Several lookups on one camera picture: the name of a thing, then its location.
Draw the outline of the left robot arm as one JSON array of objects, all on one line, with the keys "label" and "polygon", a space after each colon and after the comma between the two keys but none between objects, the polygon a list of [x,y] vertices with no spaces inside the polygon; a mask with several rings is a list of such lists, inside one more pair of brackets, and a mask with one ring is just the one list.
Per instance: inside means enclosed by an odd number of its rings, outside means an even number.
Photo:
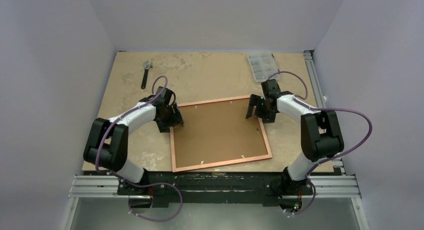
[{"label": "left robot arm", "polygon": [[136,194],[146,193],[150,185],[148,172],[128,158],[128,145],[130,134],[150,121],[156,122],[161,133],[184,124],[172,90],[160,86],[155,95],[141,99],[127,112],[109,119],[95,119],[83,159],[93,164],[96,171],[103,168],[104,172],[122,177]]}]

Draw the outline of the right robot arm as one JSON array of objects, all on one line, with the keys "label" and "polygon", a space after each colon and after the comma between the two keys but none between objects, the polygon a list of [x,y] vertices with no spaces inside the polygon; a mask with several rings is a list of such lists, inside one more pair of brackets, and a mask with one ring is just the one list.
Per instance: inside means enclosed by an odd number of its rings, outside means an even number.
[{"label": "right robot arm", "polygon": [[263,95],[251,94],[246,118],[256,115],[263,123],[273,123],[278,113],[300,124],[301,153],[285,167],[276,191],[294,194],[307,184],[307,177],[320,161],[328,160],[344,149],[338,116],[332,110],[318,110],[300,101],[290,91],[281,91],[276,80],[261,83]]}]

